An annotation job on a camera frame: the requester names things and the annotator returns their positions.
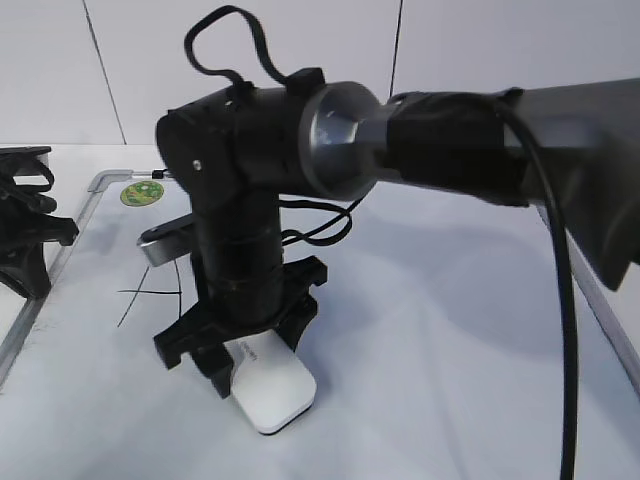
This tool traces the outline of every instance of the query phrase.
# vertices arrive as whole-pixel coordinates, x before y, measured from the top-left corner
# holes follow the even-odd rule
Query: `table surface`
[[[97,170],[158,164],[152,147],[54,152],[61,215],[77,211]],[[180,214],[177,205],[165,214]],[[286,212],[283,222],[313,226],[319,215]],[[561,331],[551,245],[533,209],[378,185],[344,242],[287,249],[288,259],[318,255],[330,280],[314,292],[320,314],[299,348],[318,382],[315,406],[274,437],[255,433],[189,360],[164,371],[150,337],[175,319],[170,299],[136,307],[124,329],[86,317],[126,299],[61,307],[72,294],[119,288],[109,272],[140,270],[137,229],[158,220],[90,223],[104,248],[74,251],[70,272],[85,276],[63,272],[1,391],[1,478],[557,478]],[[128,245],[124,263],[96,273],[96,258],[122,252],[107,248],[113,238]],[[154,273],[150,288],[166,275]],[[638,478],[640,403],[576,298],[577,478]]]

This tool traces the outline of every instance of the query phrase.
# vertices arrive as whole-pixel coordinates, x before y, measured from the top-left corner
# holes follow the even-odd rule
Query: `white wall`
[[[640,76],[638,0],[405,0],[395,91]]]
[[[210,0],[88,0],[127,143],[153,143],[168,108],[229,83],[191,68],[187,30],[215,8]],[[327,80],[356,80],[388,96],[398,0],[241,0],[262,22],[274,63],[285,73],[321,66]],[[258,64],[248,27],[224,18],[196,42],[211,68],[234,68],[258,86],[273,85]]]
[[[0,143],[121,143],[81,0],[0,4]]]

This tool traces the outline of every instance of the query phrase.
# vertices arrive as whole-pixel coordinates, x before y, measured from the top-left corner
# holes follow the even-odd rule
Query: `black mount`
[[[43,242],[69,246],[78,235],[70,218],[47,215],[56,202],[42,195],[54,177],[39,157],[51,147],[0,149],[0,283],[25,298],[42,298],[51,289]],[[42,176],[47,185],[18,185],[16,176]]]
[[[224,342],[273,329],[295,351],[305,328],[318,313],[318,304],[309,294],[309,288],[327,281],[327,267],[316,257],[284,264],[279,312],[266,323],[239,327],[225,324],[224,313],[215,297],[212,301],[206,300],[207,287],[197,254],[191,255],[191,263],[200,300],[153,340],[168,369],[179,365],[182,354],[189,353],[200,372],[211,380],[219,395],[226,398],[231,393],[234,363]]]

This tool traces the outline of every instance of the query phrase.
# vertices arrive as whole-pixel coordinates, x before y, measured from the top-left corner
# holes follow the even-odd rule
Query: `black cable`
[[[217,10],[214,10],[198,23],[196,23],[193,27],[191,27],[191,29],[187,32],[187,35],[184,37],[184,51],[191,66],[205,75],[226,77],[227,79],[229,79],[229,81],[231,81],[231,83],[233,83],[235,87],[241,87],[242,84],[244,84],[244,79],[235,70],[212,70],[206,68],[198,61],[195,54],[193,53],[193,42],[195,41],[196,37],[203,30],[213,25],[222,17],[225,17],[231,13],[238,13],[249,24],[249,29],[251,30],[253,43],[256,48],[256,53],[258,54],[260,65],[262,65],[264,71],[267,72],[267,74],[273,80],[281,85],[284,85],[287,78],[275,67],[275,65],[271,61],[269,50],[267,48],[267,40],[264,35],[264,30],[262,30],[262,25],[260,25],[260,21],[253,14],[247,12],[246,10],[234,7],[232,5],[225,5],[218,8]]]
[[[145,278],[147,278],[148,274],[149,274],[149,267],[147,267],[145,269],[144,273],[142,274],[142,278],[140,279],[140,283],[138,284],[138,288],[136,288],[134,290],[135,294],[133,295],[133,298],[131,299],[131,302],[129,302],[129,306],[127,307],[127,309],[125,310],[124,314],[122,315],[122,318],[118,322],[117,328],[120,328],[120,325],[122,325],[122,322],[124,322],[124,319],[127,318],[127,315],[129,315],[129,311],[131,310],[131,307],[133,307],[133,304],[135,303],[136,298],[138,298],[138,294],[140,293],[140,290],[142,289],[142,284],[144,283],[144,280],[145,280]]]
[[[314,210],[336,212],[338,214],[319,227],[316,227],[313,230],[305,233],[293,229],[283,230],[282,245],[287,246],[297,242],[306,242],[316,247],[326,247],[338,243],[340,240],[345,238],[353,228],[353,218],[351,217],[351,213],[358,205],[360,205],[360,203],[362,203],[362,200],[364,200],[364,197],[352,202],[351,205],[349,205],[347,208],[341,207],[339,205],[334,205],[332,203],[316,202],[311,200],[280,200],[280,206],[282,208],[310,208]],[[335,233],[334,235],[330,235],[328,237],[313,238],[315,235],[331,228],[344,218],[347,219],[347,223],[338,233]]]
[[[178,279],[178,318],[182,316],[182,281],[180,280],[180,269],[178,268],[178,262],[173,261],[173,266],[176,269],[176,277]]]
[[[180,295],[180,292],[165,292],[160,290],[118,290],[118,293],[147,293],[150,295]]]
[[[575,470],[576,441],[578,430],[578,327],[573,296],[573,278],[571,260],[567,247],[566,227],[558,197],[540,158],[540,145],[529,127],[513,112],[511,107],[494,102],[496,113],[513,131],[522,144],[527,157],[531,160],[540,185],[544,192],[545,207],[549,219],[549,230],[556,260],[558,295],[562,318],[562,340],[564,357],[564,411],[562,428],[562,459],[560,480],[572,480]]]

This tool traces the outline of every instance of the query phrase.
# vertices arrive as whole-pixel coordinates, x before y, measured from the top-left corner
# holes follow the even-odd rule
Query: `green sticker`
[[[164,195],[164,187],[158,182],[145,180],[125,188],[120,200],[128,207],[146,207],[157,202]]]

